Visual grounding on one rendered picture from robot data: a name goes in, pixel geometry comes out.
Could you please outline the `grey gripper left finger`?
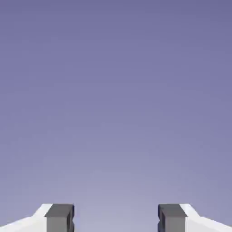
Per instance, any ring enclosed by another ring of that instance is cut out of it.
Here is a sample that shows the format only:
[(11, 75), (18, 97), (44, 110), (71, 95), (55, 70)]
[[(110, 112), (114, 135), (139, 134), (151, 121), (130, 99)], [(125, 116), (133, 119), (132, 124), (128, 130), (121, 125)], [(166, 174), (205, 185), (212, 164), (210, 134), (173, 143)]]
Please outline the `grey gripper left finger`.
[(0, 232), (75, 232), (74, 204), (43, 203), (30, 217), (0, 226)]

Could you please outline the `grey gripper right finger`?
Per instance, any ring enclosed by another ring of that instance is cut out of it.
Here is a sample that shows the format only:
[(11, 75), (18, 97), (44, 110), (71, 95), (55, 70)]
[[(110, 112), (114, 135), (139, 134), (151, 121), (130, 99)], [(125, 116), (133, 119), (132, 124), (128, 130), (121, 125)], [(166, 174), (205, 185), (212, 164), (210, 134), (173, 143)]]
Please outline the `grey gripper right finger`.
[(159, 204), (157, 213), (157, 232), (232, 232), (232, 226), (200, 216), (189, 203)]

